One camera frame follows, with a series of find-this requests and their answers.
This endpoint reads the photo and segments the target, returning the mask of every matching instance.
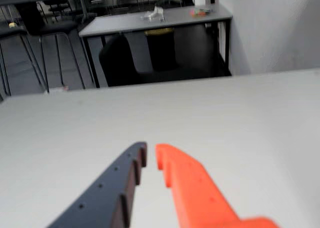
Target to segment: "black stool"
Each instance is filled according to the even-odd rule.
[[[29,60],[30,60],[30,62],[31,62],[31,64],[32,64],[33,70],[34,70],[34,72],[35,72],[35,75],[36,75],[36,77],[37,77],[37,80],[38,80],[39,84],[41,85],[41,82],[40,82],[39,75],[38,75],[38,73],[37,73],[37,69],[38,69],[38,72],[40,73],[40,76],[41,76],[41,79],[42,79],[43,83],[45,84],[45,81],[44,81],[44,78],[43,78],[42,73],[41,73],[41,71],[40,71],[38,62],[37,62],[37,60],[36,60],[36,57],[34,56],[35,54],[34,54],[34,52],[33,52],[33,50],[32,50],[32,47],[31,47],[31,45],[30,45],[30,42],[29,42],[29,40],[28,40],[27,31],[26,31],[25,29],[23,29],[22,27],[5,28],[5,29],[0,30],[0,40],[5,39],[5,38],[10,38],[10,37],[13,37],[13,36],[19,36],[19,37],[20,37],[20,39],[21,39],[21,41],[22,41],[22,44],[23,44],[23,46],[24,46],[24,48],[25,48],[25,50],[26,50],[26,53],[27,53],[27,55],[28,55],[28,58],[29,58]],[[33,59],[34,59],[34,61],[35,61],[35,66],[34,66],[34,63],[33,63],[32,59],[31,59],[30,53],[29,53],[29,51],[28,51],[28,49],[27,49],[26,43],[25,43],[25,41],[24,41],[24,38],[25,38],[25,40],[27,41],[28,47],[29,47],[29,49],[30,49],[30,51],[31,51],[31,54],[32,54],[32,57],[33,57]],[[3,50],[3,49],[2,49],[2,46],[1,46],[1,43],[0,43],[0,53],[1,53],[2,61],[3,61],[3,66],[4,66],[3,68],[4,68],[4,72],[5,72],[5,73],[3,73],[3,70],[2,70],[2,68],[1,68],[1,66],[0,66],[0,72],[1,72],[1,78],[2,78],[2,83],[3,83],[3,88],[4,88],[4,92],[6,93],[6,95],[11,96],[11,90],[10,90],[9,80],[8,80],[8,73],[7,73],[6,64],[5,64],[5,62],[4,62],[4,61],[5,61],[4,56],[3,56],[4,53],[3,53],[2,50]]]

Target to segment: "black bin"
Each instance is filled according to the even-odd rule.
[[[165,71],[175,69],[176,51],[173,28],[162,28],[144,32],[148,41],[153,69]]]

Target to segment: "colorful object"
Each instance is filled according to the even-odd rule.
[[[181,228],[277,228],[266,218],[239,219],[202,164],[188,154],[158,144],[156,158],[172,188]]]
[[[210,9],[203,9],[203,8],[195,8],[190,12],[190,15],[192,17],[197,17],[197,16],[206,16],[211,12]]]

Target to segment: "white tabletop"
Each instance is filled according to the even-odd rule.
[[[190,12],[194,8],[212,9],[212,12],[207,16],[192,17]],[[144,16],[144,14],[145,12],[136,12],[122,15],[96,17],[91,23],[89,23],[79,32],[79,36],[87,37],[117,32],[129,32],[159,27],[211,22],[232,18],[232,14],[220,4],[165,9],[163,13],[165,21],[144,20],[141,18]]]
[[[320,70],[9,98],[0,104],[0,227],[46,227],[144,140],[132,228],[179,227],[156,143],[202,162],[241,218],[318,228],[319,111]]]

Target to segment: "black table leg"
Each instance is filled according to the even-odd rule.
[[[231,20],[230,19],[228,19],[228,20],[226,20],[225,21],[225,71],[227,72],[227,73],[229,73],[230,74],[230,70],[229,70],[229,53],[230,53],[230,24],[231,24]]]
[[[93,79],[94,79],[95,87],[96,88],[100,88],[99,80],[98,80],[97,73],[96,73],[96,68],[94,67],[95,64],[93,62],[91,51],[90,51],[90,47],[89,47],[89,43],[88,43],[88,39],[86,37],[84,37],[83,39],[84,39],[83,43],[85,45],[84,47],[85,47],[85,50],[86,50],[86,54],[88,56],[88,60],[89,60],[89,63],[90,63],[92,75],[94,77]]]
[[[213,22],[211,24],[212,32],[213,32],[213,67],[210,71],[210,77],[216,77],[218,75],[219,70],[219,41],[218,41],[218,23]]]

